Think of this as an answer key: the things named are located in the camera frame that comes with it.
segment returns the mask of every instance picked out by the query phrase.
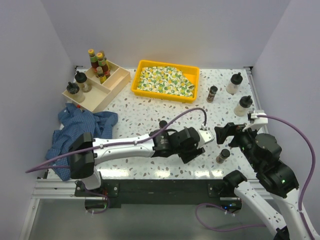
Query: white wall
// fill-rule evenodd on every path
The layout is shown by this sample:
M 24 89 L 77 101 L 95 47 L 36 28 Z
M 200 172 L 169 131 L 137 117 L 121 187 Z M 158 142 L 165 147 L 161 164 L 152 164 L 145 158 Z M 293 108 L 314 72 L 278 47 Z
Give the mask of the white wall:
M 311 140 L 318 156 L 304 205 L 320 232 L 320 1 L 291 0 L 278 26 L 253 68 L 253 79 L 262 108 L 286 119 Z M 282 123 L 270 120 L 268 129 L 283 148 L 281 159 L 304 184 L 311 167 L 306 143 Z
M 0 33 L 0 235 L 15 240 L 73 66 L 39 0 L 2 0 Z
M 87 49 L 202 68 L 253 66 L 290 0 L 41 0 L 71 61 Z

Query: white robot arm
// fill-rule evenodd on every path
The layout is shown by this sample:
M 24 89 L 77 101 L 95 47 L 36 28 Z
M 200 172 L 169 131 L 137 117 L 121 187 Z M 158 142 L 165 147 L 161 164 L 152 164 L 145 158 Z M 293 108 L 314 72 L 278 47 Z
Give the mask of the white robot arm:
M 226 191 L 233 191 L 259 216 L 277 240 L 320 240 L 303 205 L 302 211 L 312 236 L 309 235 L 298 209 L 299 184 L 293 171 L 279 160 L 281 147 L 274 136 L 257 131 L 268 123 L 268 119 L 258 117 L 263 111 L 248 115 L 249 125 L 228 123 L 225 127 L 215 127 L 216 141 L 222 144 L 226 137 L 234 136 L 230 147 L 239 147 L 257 173 L 262 186 L 271 194 L 282 215 L 274 210 L 247 182 L 239 171 L 233 171 L 223 178 Z
M 186 164 L 204 153 L 203 146 L 212 142 L 215 137 L 203 126 L 181 131 L 168 129 L 157 135 L 159 130 L 132 138 L 100 139 L 89 133 L 83 134 L 71 146 L 71 151 L 84 147 L 97 147 L 93 152 L 75 154 L 70 157 L 72 179 L 81 179 L 88 190 L 98 189 L 102 184 L 96 165 L 109 160 L 129 157 L 163 157 L 178 154 Z

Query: cable connector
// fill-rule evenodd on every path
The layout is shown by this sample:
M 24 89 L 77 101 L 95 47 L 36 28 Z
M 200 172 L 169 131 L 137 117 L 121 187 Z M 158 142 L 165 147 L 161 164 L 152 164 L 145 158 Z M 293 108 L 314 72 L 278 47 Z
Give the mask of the cable connector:
M 250 124 L 245 126 L 245 128 L 242 130 L 243 132 L 246 131 L 247 129 L 259 130 L 260 128 L 268 124 L 267 118 L 258 117 L 258 115 L 266 115 L 266 114 L 265 114 L 265 111 L 263 110 L 255 110 L 255 111 L 250 111 L 248 113 L 248 120 L 250 121 Z
M 200 129 L 203 130 L 203 131 L 205 131 L 205 130 L 207 130 L 207 126 L 206 126 L 204 123 L 202 123 Z

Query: black metal base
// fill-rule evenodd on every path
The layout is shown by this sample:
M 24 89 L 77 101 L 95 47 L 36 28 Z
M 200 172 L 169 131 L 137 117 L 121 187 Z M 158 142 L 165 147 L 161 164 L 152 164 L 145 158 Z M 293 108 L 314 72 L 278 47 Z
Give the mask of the black metal base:
M 219 179 L 103 179 L 101 188 L 93 192 L 102 194 L 106 191 L 111 208 L 120 208 L 122 204 L 198 205 L 201 203 L 227 206 L 231 210 L 241 208 L 239 200 L 220 200 L 220 197 L 235 197 L 233 193 L 221 195 L 223 186 L 223 180 Z M 92 197 L 81 188 L 75 189 L 74 195 Z M 91 201 L 86 200 L 88 206 L 92 206 Z

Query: terrazzo table surface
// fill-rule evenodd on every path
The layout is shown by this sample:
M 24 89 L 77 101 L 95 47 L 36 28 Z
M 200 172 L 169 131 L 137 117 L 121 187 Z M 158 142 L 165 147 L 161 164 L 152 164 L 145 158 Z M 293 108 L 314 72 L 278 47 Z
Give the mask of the terrazzo table surface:
M 215 134 L 214 127 L 224 127 L 226 123 L 249 123 L 247 116 L 238 117 L 234 108 L 242 96 L 253 95 L 245 69 L 201 69 L 197 98 L 193 103 L 182 103 L 133 94 L 131 85 L 136 70 L 128 69 L 131 81 L 113 99 L 105 109 L 118 113 L 118 123 L 113 127 L 113 138 L 129 138 L 159 129 L 159 121 L 169 122 L 178 114 L 187 109 L 201 107 L 207 113 L 207 126 Z M 240 72 L 243 81 L 236 94 L 227 93 L 226 86 L 233 74 Z M 209 87 L 215 85 L 218 92 L 213 103 L 207 102 Z M 175 123 L 173 129 L 178 131 L 185 127 L 199 129 L 204 121 L 201 111 L 187 113 Z M 222 164 L 216 162 L 216 157 L 223 148 L 230 149 L 227 145 L 232 140 L 228 137 L 222 145 L 217 145 L 216 140 L 204 146 L 205 153 L 196 157 L 188 164 L 184 164 L 178 155 L 168 158 L 130 157 L 106 161 L 97 166 L 103 179 L 222 179 L 233 170 L 240 170 L 248 179 L 255 179 L 255 173 L 245 159 L 240 149 L 230 150 L 230 157 Z M 53 170 L 49 170 L 48 179 L 58 179 Z

